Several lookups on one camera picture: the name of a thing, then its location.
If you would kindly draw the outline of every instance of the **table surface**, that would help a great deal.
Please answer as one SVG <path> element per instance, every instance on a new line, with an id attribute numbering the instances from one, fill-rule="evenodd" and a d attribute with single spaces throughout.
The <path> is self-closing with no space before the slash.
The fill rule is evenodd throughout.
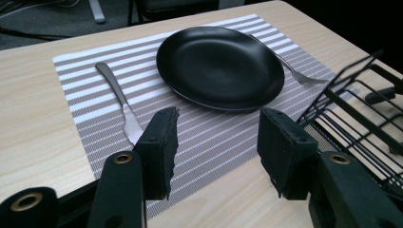
<path id="1" fill-rule="evenodd" d="M 367 55 L 287 3 L 271 1 L 0 52 L 0 201 L 48 186 L 61 197 L 92 170 L 52 58 L 255 13 L 333 72 Z M 148 222 L 149 227 L 312 227 L 307 201 L 279 199 L 255 157 Z"/>

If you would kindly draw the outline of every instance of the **fork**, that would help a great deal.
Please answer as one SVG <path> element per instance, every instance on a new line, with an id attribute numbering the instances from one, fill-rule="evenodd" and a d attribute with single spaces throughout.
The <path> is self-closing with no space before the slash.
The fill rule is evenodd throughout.
<path id="1" fill-rule="evenodd" d="M 278 59 L 281 61 L 281 63 L 286 66 L 290 71 L 293 77 L 301 84 L 324 84 L 327 83 L 327 80 L 321 80 L 321 79 L 313 79 L 310 77 L 305 76 L 299 71 L 296 71 L 287 61 L 285 61 L 282 57 L 276 54 Z"/>

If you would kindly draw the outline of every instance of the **knife blade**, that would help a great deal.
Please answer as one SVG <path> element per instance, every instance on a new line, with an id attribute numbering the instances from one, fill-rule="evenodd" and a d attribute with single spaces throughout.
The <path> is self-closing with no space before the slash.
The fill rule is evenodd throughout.
<path id="1" fill-rule="evenodd" d="M 98 63 L 95 65 L 95 67 L 102 75 L 104 75 L 116 97 L 118 98 L 118 101 L 121 104 L 122 110 L 125 114 L 125 134 L 133 144 L 136 144 L 137 140 L 143 134 L 143 129 L 137 121 L 133 111 L 130 109 L 130 106 L 127 103 L 127 99 L 125 98 L 122 89 L 119 87 L 115 75 L 106 63 Z"/>

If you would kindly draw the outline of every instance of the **knife handle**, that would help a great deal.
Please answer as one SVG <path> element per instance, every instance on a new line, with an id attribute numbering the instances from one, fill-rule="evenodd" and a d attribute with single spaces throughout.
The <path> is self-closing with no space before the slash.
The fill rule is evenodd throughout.
<path id="1" fill-rule="evenodd" d="M 116 77 L 113 74 L 112 70 L 109 68 L 109 66 L 106 63 L 98 63 L 95 65 L 95 67 L 104 75 L 107 82 L 112 87 L 112 90 L 115 93 L 116 97 L 118 98 L 119 103 L 121 103 L 121 106 L 127 104 L 125 95 L 122 92 L 122 89 L 119 86 L 118 81 L 116 80 Z"/>

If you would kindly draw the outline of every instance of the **black chair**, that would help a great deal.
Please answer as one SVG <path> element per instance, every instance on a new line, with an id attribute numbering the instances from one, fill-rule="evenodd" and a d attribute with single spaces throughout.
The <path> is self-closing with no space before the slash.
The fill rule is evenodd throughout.
<path id="1" fill-rule="evenodd" d="M 134 2 L 136 2 L 139 17 L 138 23 L 132 22 Z M 144 18 L 150 21 L 161 21 L 218 10 L 219 4 L 219 0 L 129 0 L 127 25 L 142 24 Z"/>

